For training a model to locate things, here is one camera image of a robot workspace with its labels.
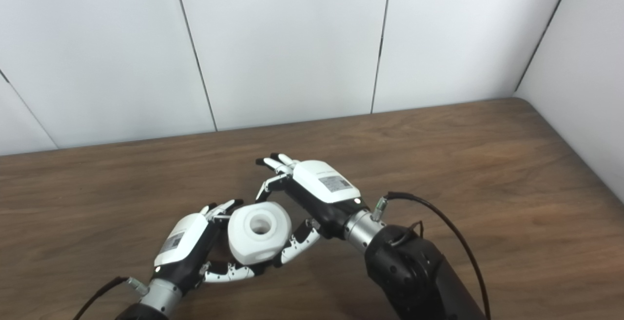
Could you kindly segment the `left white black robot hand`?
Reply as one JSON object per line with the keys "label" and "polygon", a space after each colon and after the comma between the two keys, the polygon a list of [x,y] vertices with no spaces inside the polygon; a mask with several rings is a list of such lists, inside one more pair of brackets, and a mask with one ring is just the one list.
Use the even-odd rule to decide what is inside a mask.
{"label": "left white black robot hand", "polygon": [[187,294],[203,283],[233,282],[264,274],[267,261],[251,265],[207,260],[220,235],[227,231],[231,212],[243,202],[212,203],[179,220],[154,260],[151,279],[167,281]]}

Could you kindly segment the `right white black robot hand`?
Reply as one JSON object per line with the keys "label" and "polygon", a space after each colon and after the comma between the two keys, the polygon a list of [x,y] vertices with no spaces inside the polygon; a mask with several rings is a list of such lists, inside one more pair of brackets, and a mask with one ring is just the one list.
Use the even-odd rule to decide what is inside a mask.
{"label": "right white black robot hand", "polygon": [[359,189],[327,162],[293,160],[287,155],[272,153],[256,159],[255,163],[276,174],[261,185],[255,199],[257,203],[267,201],[274,191],[283,191],[309,214],[273,258],[274,267],[292,261],[321,237],[346,240],[350,218],[367,209]]}

